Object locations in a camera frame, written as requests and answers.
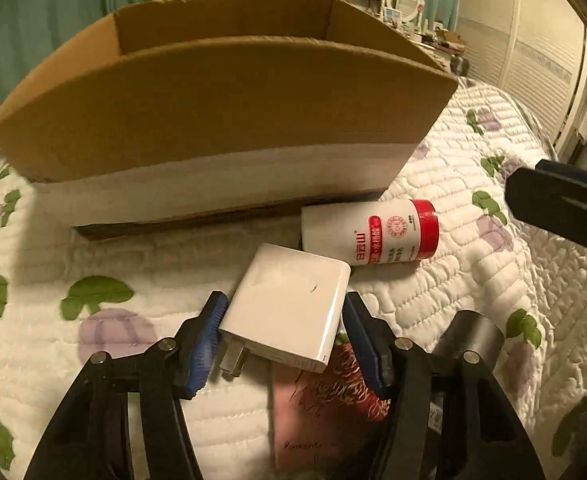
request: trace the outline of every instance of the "pink booklet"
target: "pink booklet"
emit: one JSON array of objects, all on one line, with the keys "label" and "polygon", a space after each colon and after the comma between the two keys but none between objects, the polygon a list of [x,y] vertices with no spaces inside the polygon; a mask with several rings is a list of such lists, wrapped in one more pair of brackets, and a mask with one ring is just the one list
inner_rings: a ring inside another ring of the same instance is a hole
[{"label": "pink booklet", "polygon": [[321,374],[273,364],[276,468],[328,468],[353,458],[380,429],[389,402],[365,386],[351,344]]}]

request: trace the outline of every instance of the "white power adapter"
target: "white power adapter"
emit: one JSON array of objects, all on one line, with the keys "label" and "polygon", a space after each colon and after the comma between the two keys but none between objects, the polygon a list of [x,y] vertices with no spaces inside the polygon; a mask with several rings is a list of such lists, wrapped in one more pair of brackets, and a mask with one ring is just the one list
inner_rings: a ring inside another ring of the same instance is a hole
[{"label": "white power adapter", "polygon": [[345,301],[345,262],[262,244],[220,323],[223,371],[238,377],[248,352],[302,370],[327,367]]}]

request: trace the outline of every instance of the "white bottle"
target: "white bottle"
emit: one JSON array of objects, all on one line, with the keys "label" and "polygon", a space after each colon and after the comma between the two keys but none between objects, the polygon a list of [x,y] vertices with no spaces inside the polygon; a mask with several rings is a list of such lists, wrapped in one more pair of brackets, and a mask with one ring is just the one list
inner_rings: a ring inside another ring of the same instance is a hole
[{"label": "white bottle", "polygon": [[429,200],[352,202],[302,208],[302,249],[351,266],[430,258],[439,226]]}]

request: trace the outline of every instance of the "quilted bedspread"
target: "quilted bedspread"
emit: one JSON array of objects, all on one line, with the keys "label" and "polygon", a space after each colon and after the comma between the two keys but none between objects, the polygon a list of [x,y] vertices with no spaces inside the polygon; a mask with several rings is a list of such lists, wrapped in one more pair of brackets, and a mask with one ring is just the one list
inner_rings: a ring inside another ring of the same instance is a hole
[{"label": "quilted bedspread", "polygon": [[[549,479],[587,416],[587,250],[516,221],[506,177],[545,152],[537,124],[501,91],[461,84],[381,200],[426,198],[441,236],[433,258],[358,267],[350,287],[397,335],[433,349],[456,311],[507,335],[494,371]],[[297,247],[299,217],[88,242],[60,225],[11,168],[0,170],[0,468],[21,479],[83,362],[173,335],[212,290],[234,293],[261,242]],[[233,381],[214,367],[184,402],[206,479],[270,478],[270,365]],[[136,403],[132,399],[132,417]],[[144,476],[139,424],[135,468]]]}]

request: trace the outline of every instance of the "gray cylindrical object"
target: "gray cylindrical object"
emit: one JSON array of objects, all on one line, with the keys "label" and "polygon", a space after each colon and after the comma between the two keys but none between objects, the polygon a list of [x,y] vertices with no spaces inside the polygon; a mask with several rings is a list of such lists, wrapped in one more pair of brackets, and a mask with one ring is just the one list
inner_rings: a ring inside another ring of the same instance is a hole
[{"label": "gray cylindrical object", "polygon": [[500,329],[473,310],[459,310],[438,341],[434,355],[457,358],[467,350],[476,352],[493,370],[505,342]]}]

